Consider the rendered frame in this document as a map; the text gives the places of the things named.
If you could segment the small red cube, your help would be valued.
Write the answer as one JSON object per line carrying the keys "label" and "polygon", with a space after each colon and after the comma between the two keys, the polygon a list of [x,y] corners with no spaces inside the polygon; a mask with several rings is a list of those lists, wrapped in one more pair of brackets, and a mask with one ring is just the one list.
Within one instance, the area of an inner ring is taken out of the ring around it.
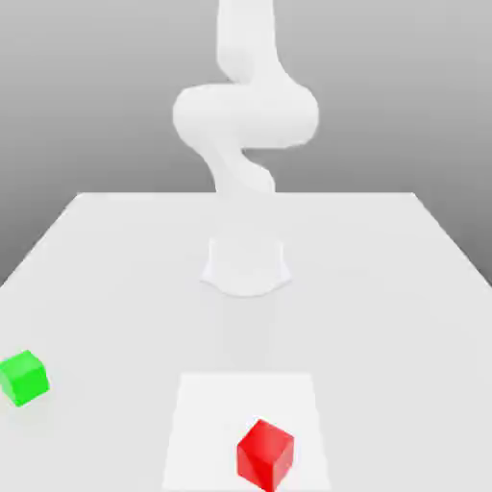
{"label": "small red cube", "polygon": [[236,446],[237,474],[264,492],[275,492],[292,467],[294,436],[258,419]]}

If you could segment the small green cube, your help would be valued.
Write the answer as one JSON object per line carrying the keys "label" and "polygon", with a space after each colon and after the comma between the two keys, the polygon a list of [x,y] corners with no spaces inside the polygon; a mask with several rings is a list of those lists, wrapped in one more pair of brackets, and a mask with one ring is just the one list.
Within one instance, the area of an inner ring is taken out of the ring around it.
{"label": "small green cube", "polygon": [[17,407],[24,406],[50,389],[41,360],[25,350],[0,361],[0,387]]}

